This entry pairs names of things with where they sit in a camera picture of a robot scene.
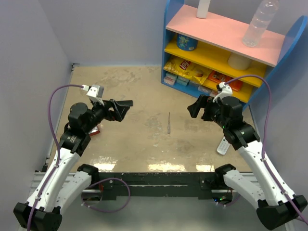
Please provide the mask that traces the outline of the white bottle on shelf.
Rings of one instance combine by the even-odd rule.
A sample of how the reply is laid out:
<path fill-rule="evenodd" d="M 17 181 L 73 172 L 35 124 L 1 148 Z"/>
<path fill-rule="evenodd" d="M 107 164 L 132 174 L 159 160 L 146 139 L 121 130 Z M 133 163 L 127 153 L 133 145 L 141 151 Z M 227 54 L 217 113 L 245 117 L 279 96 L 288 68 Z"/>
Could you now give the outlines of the white bottle on shelf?
<path fill-rule="evenodd" d="M 206 19 L 211 0 L 199 0 L 196 17 Z"/>

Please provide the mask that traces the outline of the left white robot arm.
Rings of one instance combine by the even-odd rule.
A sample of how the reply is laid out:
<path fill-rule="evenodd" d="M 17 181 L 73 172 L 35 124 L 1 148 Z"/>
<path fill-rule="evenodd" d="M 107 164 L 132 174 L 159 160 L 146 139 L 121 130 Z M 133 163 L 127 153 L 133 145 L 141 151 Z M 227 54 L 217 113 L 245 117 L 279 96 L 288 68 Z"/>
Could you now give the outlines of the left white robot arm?
<path fill-rule="evenodd" d="M 90 132 L 102 120 L 121 122 L 133 101 L 110 99 L 71 106 L 68 123 L 59 142 L 52 165 L 43 180 L 25 203 L 17 203 L 13 213 L 21 227 L 30 231 L 56 231 L 59 229 L 63 214 L 81 192 L 94 189 L 100 183 L 98 169 L 83 164 L 73 178 L 66 183 L 72 167 L 80 159 L 88 146 Z"/>

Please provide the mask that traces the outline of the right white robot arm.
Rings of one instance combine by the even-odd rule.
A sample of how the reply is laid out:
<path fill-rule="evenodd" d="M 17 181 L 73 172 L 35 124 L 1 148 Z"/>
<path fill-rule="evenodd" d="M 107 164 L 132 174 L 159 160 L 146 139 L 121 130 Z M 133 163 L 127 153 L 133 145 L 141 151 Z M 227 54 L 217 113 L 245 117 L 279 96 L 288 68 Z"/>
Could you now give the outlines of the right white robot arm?
<path fill-rule="evenodd" d="M 200 95 L 187 109 L 192 118 L 204 109 L 201 119 L 215 122 L 223 129 L 225 140 L 242 156 L 259 183 L 253 184 L 228 164 L 215 170 L 214 183 L 218 188 L 236 190 L 254 207 L 260 222 L 268 230 L 300 217 L 308 205 L 307 200 L 287 186 L 268 156 L 262 153 L 260 137 L 244 122 L 243 107 L 237 98 L 227 96 L 215 101 L 213 97 Z"/>

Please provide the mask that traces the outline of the red snack packet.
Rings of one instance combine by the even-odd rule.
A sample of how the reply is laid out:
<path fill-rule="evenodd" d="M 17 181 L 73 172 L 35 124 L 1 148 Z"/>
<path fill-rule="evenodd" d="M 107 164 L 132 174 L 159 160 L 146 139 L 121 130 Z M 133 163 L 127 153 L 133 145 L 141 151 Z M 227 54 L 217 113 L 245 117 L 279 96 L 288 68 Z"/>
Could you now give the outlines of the red snack packet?
<path fill-rule="evenodd" d="M 101 132 L 101 128 L 102 128 L 101 124 L 96 125 L 91 131 L 89 131 L 89 135 L 94 136 L 99 134 Z"/>

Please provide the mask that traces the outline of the clear plastic water bottle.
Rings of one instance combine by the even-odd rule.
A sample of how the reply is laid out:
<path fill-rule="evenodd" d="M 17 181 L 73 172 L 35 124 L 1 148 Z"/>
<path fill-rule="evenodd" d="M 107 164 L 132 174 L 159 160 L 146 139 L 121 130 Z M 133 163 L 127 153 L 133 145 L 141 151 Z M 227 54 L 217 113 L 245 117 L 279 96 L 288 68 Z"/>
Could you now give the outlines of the clear plastic water bottle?
<path fill-rule="evenodd" d="M 258 6 L 248 29 L 243 36 L 242 43 L 247 47 L 255 47 L 261 40 L 280 6 L 279 0 L 263 0 Z"/>

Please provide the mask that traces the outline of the white remote control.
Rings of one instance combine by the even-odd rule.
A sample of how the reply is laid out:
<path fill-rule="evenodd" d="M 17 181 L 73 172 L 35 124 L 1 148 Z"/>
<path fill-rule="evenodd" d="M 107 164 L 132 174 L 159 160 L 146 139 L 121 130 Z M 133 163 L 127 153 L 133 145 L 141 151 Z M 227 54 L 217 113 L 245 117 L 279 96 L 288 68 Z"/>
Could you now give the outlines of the white remote control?
<path fill-rule="evenodd" d="M 220 144 L 218 145 L 216 151 L 220 155 L 225 155 L 226 152 L 228 151 L 229 147 L 230 147 L 229 142 L 226 140 L 225 137 L 223 137 Z"/>

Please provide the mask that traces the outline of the yellow Lays chips bag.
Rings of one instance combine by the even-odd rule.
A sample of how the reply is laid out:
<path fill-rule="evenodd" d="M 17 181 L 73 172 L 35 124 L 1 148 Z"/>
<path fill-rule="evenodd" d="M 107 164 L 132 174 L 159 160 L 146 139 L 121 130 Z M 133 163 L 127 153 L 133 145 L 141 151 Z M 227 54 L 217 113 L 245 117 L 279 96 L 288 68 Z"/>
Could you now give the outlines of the yellow Lays chips bag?
<path fill-rule="evenodd" d="M 164 70 L 199 84 L 203 84 L 212 73 L 212 70 L 207 67 L 177 56 L 170 57 Z"/>

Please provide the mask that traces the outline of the small white box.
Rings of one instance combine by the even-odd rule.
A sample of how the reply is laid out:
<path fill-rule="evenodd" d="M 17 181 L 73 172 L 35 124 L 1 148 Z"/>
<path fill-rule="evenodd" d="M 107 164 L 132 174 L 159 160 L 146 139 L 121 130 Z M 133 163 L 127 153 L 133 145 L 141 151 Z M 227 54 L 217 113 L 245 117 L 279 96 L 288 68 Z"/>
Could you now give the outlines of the small white box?
<path fill-rule="evenodd" d="M 205 87 L 203 85 L 199 85 L 198 86 L 198 91 L 202 92 L 202 94 L 205 94 L 207 96 L 209 96 L 210 93 L 212 92 L 212 90 L 210 88 L 207 88 L 207 87 Z"/>
<path fill-rule="evenodd" d="M 166 72 L 164 78 L 163 78 L 163 82 L 168 84 L 168 85 L 171 85 L 173 86 L 177 80 L 178 76 L 173 74 L 173 73 L 169 73 L 169 72 Z"/>
<path fill-rule="evenodd" d="M 184 77 L 177 76 L 176 82 L 177 82 L 178 84 L 183 85 L 183 86 L 187 86 L 188 83 L 189 83 L 189 80 L 186 79 L 186 78 L 184 78 Z"/>

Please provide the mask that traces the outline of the white paper roll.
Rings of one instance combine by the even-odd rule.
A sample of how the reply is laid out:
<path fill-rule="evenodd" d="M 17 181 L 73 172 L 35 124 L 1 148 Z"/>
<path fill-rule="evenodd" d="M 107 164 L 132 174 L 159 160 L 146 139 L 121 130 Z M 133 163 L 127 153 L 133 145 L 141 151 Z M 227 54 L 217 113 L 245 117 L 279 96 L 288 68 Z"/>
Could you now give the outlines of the white paper roll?
<path fill-rule="evenodd" d="M 232 52 L 228 58 L 228 65 L 235 70 L 244 71 L 250 67 L 252 61 L 250 58 Z"/>

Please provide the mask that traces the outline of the blue snack can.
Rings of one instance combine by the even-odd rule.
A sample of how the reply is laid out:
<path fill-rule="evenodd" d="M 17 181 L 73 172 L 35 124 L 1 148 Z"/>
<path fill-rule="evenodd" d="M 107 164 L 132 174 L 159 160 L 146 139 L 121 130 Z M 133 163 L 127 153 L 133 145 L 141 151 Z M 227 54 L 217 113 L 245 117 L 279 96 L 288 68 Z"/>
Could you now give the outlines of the blue snack can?
<path fill-rule="evenodd" d="M 197 48 L 198 40 L 186 35 L 177 35 L 177 47 L 183 51 L 193 51 Z"/>

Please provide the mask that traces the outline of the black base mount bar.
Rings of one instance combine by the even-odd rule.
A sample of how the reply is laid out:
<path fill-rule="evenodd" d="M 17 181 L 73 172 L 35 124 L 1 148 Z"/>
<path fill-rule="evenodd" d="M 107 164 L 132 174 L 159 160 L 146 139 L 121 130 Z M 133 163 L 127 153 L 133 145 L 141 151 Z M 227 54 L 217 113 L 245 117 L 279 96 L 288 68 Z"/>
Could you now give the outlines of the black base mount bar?
<path fill-rule="evenodd" d="M 84 192 L 100 195 L 103 200 L 127 196 L 126 186 L 134 197 L 195 197 L 200 200 L 229 202 L 234 190 L 218 184 L 214 172 L 100 172 L 96 181 L 106 182 L 88 187 Z"/>

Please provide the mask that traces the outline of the orange snack box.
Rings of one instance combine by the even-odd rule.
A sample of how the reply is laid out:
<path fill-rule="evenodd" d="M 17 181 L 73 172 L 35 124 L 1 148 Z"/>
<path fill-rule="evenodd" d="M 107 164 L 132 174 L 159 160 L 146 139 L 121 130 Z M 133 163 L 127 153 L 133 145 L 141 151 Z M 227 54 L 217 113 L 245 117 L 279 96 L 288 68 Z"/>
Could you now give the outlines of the orange snack box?
<path fill-rule="evenodd" d="M 208 78 L 210 81 L 215 82 L 215 83 L 220 83 L 220 82 L 228 82 L 232 78 L 230 76 L 227 76 L 225 74 L 219 73 L 217 71 L 212 71 Z M 232 88 L 233 91 L 239 92 L 242 88 L 243 82 L 239 80 L 235 80 L 234 82 L 229 83 L 229 86 Z"/>

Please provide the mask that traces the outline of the blue shelf unit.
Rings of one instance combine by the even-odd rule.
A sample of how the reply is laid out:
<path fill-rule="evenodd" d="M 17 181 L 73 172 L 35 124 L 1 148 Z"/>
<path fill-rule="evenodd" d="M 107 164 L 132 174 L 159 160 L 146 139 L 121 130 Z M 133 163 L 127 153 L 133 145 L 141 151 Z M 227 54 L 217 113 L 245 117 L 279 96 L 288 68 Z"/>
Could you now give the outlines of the blue shelf unit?
<path fill-rule="evenodd" d="M 242 44 L 248 25 L 218 14 L 208 13 L 206 19 L 196 17 L 197 9 L 182 0 L 169 0 L 164 13 L 162 66 L 172 56 L 220 72 L 243 82 L 239 92 L 234 92 L 243 107 L 247 107 L 261 94 L 265 79 L 272 88 L 279 87 L 291 69 L 291 53 L 299 47 L 308 27 L 303 15 L 291 26 L 286 35 L 266 31 L 261 42 L 253 48 Z M 182 34 L 198 40 L 193 51 L 177 47 L 177 35 Z M 252 59 L 247 70 L 235 70 L 228 65 L 231 53 Z"/>

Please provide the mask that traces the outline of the small white box leftmost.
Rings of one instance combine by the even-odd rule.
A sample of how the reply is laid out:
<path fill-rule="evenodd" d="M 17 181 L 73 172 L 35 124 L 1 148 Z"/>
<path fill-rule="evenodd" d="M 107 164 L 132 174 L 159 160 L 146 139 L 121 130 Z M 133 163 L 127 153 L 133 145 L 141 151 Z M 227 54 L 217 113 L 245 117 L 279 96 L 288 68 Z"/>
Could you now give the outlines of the small white box leftmost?
<path fill-rule="evenodd" d="M 163 78 L 163 82 L 168 84 L 168 85 L 171 85 L 173 86 L 177 80 L 178 76 L 173 74 L 173 73 L 169 73 L 169 72 L 166 72 L 164 78 Z"/>

